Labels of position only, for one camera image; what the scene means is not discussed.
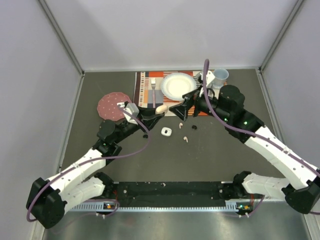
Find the pink dotted plate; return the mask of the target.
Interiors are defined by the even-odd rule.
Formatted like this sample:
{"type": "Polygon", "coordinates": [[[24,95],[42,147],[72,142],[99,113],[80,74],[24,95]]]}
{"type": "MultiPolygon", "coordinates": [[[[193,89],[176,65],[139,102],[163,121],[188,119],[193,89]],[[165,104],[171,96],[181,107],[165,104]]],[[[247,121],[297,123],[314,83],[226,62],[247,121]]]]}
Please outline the pink dotted plate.
{"type": "Polygon", "coordinates": [[[118,103],[129,102],[131,99],[123,92],[112,92],[104,95],[98,102],[97,112],[103,120],[119,121],[123,119],[124,114],[118,109],[118,103]]]}

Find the white plate blue rim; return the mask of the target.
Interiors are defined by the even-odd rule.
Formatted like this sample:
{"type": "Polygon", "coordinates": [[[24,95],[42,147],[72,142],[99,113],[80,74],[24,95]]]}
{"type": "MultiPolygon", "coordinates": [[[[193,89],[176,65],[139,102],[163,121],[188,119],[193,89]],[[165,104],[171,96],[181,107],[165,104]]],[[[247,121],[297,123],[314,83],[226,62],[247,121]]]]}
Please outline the white plate blue rim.
{"type": "Polygon", "coordinates": [[[182,101],[183,95],[197,88],[194,78],[186,73],[175,72],[167,75],[160,84],[164,96],[173,101],[182,101]]]}

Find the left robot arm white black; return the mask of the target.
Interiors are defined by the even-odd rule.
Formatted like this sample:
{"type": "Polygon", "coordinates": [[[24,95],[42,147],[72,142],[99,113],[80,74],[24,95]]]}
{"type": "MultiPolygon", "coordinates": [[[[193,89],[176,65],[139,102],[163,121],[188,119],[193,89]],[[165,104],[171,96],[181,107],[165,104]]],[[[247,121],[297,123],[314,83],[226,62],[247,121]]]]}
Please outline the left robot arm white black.
{"type": "Polygon", "coordinates": [[[26,203],[26,220],[38,221],[46,228],[54,227],[73,207],[101,196],[109,198],[114,191],[111,183],[91,176],[121,159],[122,148],[118,145],[138,130],[149,134],[150,130],[168,112],[168,107],[138,107],[134,103],[120,102],[118,110],[124,121],[116,123],[105,119],[99,126],[97,142],[79,160],[47,179],[38,178],[32,185],[26,203]]]}

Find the pink beige earbud charging case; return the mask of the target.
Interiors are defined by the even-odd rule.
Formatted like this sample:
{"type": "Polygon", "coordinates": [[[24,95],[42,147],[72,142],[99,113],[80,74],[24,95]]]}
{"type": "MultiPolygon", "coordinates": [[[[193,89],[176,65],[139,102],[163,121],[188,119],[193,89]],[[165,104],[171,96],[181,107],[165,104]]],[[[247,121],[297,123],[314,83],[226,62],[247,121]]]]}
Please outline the pink beige earbud charging case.
{"type": "Polygon", "coordinates": [[[166,114],[168,112],[169,108],[167,105],[160,105],[155,109],[156,114],[166,114]]]}

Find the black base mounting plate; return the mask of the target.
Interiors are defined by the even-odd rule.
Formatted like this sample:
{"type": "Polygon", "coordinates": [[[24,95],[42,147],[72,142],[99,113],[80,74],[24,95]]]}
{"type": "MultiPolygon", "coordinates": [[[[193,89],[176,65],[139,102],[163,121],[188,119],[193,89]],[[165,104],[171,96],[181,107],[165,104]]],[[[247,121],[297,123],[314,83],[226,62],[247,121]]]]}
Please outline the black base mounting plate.
{"type": "Polygon", "coordinates": [[[123,208],[224,207],[239,198],[231,183],[217,181],[118,182],[107,196],[123,208]]]}

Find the light blue mug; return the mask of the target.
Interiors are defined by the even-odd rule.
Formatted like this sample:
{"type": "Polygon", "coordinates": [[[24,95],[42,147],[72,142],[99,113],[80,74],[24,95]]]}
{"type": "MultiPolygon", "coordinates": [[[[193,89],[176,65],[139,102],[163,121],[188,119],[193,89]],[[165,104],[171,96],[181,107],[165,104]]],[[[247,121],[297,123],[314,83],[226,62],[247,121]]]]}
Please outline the light blue mug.
{"type": "Polygon", "coordinates": [[[229,72],[224,68],[218,68],[213,71],[214,79],[212,86],[216,89],[222,88],[229,77],[229,72]]]}

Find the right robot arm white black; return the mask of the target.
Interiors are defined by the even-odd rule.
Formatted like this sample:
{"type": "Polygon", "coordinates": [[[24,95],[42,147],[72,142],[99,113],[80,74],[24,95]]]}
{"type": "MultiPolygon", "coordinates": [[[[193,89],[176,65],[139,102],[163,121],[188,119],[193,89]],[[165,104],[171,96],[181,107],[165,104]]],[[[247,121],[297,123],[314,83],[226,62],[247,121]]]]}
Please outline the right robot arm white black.
{"type": "Polygon", "coordinates": [[[169,108],[186,121],[190,108],[194,116],[200,112],[215,117],[228,133],[263,156],[280,171],[282,178],[243,171],[233,179],[233,192],[239,198],[249,194],[272,197],[286,203],[301,214],[311,214],[320,198],[320,169],[303,160],[282,143],[253,113],[244,108],[245,96],[233,85],[225,85],[218,97],[194,90],[183,96],[183,102],[169,108]]]}

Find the white earbud charging case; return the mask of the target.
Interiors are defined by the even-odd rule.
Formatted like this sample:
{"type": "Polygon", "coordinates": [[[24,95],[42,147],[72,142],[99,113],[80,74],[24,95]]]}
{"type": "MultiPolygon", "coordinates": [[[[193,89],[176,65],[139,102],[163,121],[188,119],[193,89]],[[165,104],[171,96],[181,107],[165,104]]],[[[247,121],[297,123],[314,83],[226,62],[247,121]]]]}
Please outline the white earbud charging case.
{"type": "Polygon", "coordinates": [[[170,137],[172,135],[172,129],[169,127],[163,127],[160,133],[165,137],[170,137]]]}

